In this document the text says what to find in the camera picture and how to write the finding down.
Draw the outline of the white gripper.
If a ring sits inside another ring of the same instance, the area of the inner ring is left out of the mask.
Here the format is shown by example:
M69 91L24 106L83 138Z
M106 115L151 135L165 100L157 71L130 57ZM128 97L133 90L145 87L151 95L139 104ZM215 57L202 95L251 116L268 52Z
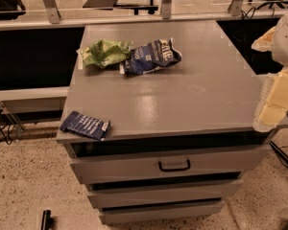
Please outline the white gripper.
M272 51L274 61L288 66L288 11L278 20L276 27L253 42L252 49L258 52ZM264 78L252 126L256 131L268 132L283 120L287 112L288 67L284 67L277 74L268 74Z

